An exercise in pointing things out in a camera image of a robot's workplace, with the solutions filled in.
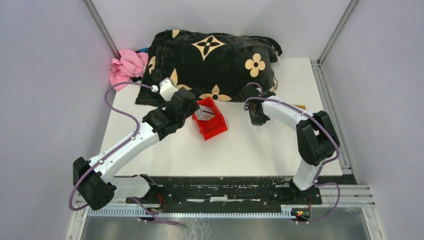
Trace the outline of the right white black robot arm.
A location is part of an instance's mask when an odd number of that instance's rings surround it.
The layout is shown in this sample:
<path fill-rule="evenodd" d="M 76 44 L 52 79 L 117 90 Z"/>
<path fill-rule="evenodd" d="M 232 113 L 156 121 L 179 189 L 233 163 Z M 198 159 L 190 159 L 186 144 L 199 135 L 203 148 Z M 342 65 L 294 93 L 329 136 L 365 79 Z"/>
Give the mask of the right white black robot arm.
<path fill-rule="evenodd" d="M 317 182 L 324 165 L 340 156 L 340 141 L 329 114 L 304 110 L 269 90 L 261 92 L 256 83 L 246 85 L 240 96 L 252 125 L 262 126 L 273 119 L 295 131 L 301 161 L 288 196 L 293 203 L 302 204 L 309 198 L 308 190 Z"/>

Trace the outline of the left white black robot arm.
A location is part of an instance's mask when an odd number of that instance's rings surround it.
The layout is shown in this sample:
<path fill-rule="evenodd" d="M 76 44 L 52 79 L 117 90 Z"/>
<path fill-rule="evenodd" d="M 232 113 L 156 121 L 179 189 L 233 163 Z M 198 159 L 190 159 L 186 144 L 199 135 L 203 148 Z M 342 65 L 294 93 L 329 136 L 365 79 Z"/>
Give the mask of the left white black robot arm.
<path fill-rule="evenodd" d="M 72 164 L 73 189 L 92 210 L 100 210 L 113 200 L 140 198 L 149 204 L 158 191 L 145 175 L 117 176 L 131 160 L 147 148 L 184 126 L 199 105 L 195 95 L 181 88 L 169 101 L 151 110 L 124 139 L 89 160 L 77 158 Z"/>

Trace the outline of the red plastic bin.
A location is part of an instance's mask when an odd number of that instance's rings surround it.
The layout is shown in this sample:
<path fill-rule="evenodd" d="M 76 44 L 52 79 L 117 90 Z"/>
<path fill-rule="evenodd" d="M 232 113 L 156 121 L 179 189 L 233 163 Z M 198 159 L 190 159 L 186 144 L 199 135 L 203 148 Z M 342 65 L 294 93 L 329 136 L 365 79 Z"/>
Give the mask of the red plastic bin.
<path fill-rule="evenodd" d="M 197 103 L 200 109 L 207 110 L 208 112 L 213 112 L 215 114 L 215 117 L 209 121 L 198 120 L 194 114 L 192 115 L 192 119 L 197 124 L 205 141 L 228 130 L 226 120 L 212 98 L 208 97 L 199 100 Z"/>

